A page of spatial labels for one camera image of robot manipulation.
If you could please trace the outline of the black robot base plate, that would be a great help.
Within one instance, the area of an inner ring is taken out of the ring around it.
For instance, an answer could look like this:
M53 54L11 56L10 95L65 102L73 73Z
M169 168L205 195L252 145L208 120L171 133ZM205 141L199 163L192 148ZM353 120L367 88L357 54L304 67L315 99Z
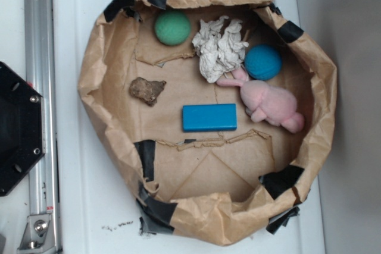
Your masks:
M1 196L43 157L43 97L1 62Z

